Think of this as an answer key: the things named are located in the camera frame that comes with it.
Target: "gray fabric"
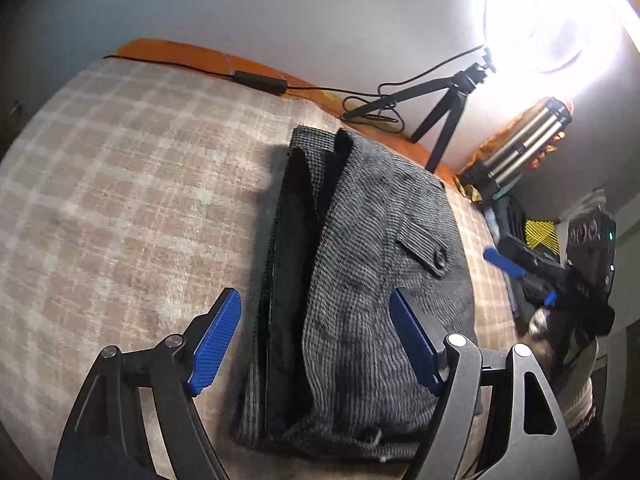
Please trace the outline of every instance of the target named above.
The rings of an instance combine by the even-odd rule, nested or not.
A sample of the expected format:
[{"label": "gray fabric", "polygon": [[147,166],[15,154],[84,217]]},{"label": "gray fabric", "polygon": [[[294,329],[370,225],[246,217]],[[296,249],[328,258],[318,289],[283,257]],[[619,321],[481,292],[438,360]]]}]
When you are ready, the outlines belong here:
[{"label": "gray fabric", "polygon": [[[314,186],[325,135],[297,128],[292,140],[305,151]],[[313,406],[271,444],[317,458],[409,459],[435,399],[414,377],[388,300],[404,286],[448,332],[476,341],[466,258],[443,185],[431,173],[344,130],[335,150],[347,150],[348,160],[322,228],[302,335]],[[260,434],[255,408],[265,378],[259,344],[254,349],[236,439],[260,447],[269,438]]]},{"label": "gray fabric", "polygon": [[[314,200],[318,199],[318,193],[323,182],[325,153],[334,150],[334,139],[335,134],[308,126],[294,129],[291,135],[289,153],[294,148],[300,148],[304,151],[309,166]],[[238,409],[232,423],[233,438],[240,444],[255,449],[279,448],[277,443],[268,442],[266,430],[264,429],[266,371],[264,370],[264,363],[260,359],[264,357],[266,351],[268,327],[263,324],[268,323],[271,311],[275,233],[279,221],[280,207],[276,209],[262,275],[257,322],[252,340],[253,358],[249,364],[246,382],[240,392]]]}]

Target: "orange fabric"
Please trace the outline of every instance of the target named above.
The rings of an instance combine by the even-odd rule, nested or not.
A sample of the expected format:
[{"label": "orange fabric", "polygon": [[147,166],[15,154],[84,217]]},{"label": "orange fabric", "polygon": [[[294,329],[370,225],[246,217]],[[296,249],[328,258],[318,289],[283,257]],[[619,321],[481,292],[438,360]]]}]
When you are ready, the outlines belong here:
[{"label": "orange fabric", "polygon": [[[200,46],[184,43],[174,43],[165,40],[150,40],[141,38],[121,46],[116,56],[131,57],[145,61],[168,62],[185,65],[206,72],[218,72],[231,75],[235,70],[286,79],[290,86],[315,86],[295,76],[280,72],[260,63],[241,57],[224,54],[217,50],[209,50]],[[342,99],[330,92],[318,90],[287,90],[284,97],[303,98],[317,104],[322,110],[334,117],[342,114]],[[354,129],[370,139],[376,140],[400,155],[424,166],[430,156],[420,144],[412,144],[405,137],[381,132],[366,124],[353,124]],[[455,187],[454,171],[444,163],[436,169],[436,176],[445,184]]]}]

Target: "yellow object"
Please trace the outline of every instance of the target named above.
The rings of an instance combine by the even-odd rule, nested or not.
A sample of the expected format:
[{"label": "yellow object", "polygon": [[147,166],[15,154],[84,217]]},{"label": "yellow object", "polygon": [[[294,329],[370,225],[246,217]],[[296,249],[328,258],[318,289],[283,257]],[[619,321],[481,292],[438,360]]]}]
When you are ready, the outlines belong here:
[{"label": "yellow object", "polygon": [[553,254],[560,255],[558,234],[556,234],[556,225],[553,222],[527,220],[524,225],[524,234],[527,239],[527,245],[531,249],[542,244],[551,250]]},{"label": "yellow object", "polygon": [[471,184],[468,186],[462,186],[459,179],[454,175],[453,182],[456,184],[456,188],[458,188],[458,192],[460,195],[468,198],[471,202],[482,202],[482,196],[478,192],[478,190],[473,187]]}]

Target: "bright light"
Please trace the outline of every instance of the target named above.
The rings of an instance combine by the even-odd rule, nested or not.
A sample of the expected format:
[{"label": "bright light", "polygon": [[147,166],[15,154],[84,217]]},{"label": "bright light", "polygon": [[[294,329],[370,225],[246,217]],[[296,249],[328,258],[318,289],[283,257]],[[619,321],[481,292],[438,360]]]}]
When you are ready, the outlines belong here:
[{"label": "bright light", "polygon": [[574,97],[604,72],[622,27],[610,0],[487,0],[486,40],[498,70],[546,94]]}]

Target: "black button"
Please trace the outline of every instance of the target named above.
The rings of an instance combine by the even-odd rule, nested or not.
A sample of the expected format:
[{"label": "black button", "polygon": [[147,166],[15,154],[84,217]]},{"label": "black button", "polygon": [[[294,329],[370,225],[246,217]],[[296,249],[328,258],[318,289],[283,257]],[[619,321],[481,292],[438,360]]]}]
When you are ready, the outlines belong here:
[{"label": "black button", "polygon": [[436,268],[442,270],[447,265],[447,253],[442,247],[438,247],[433,254],[433,263]]}]

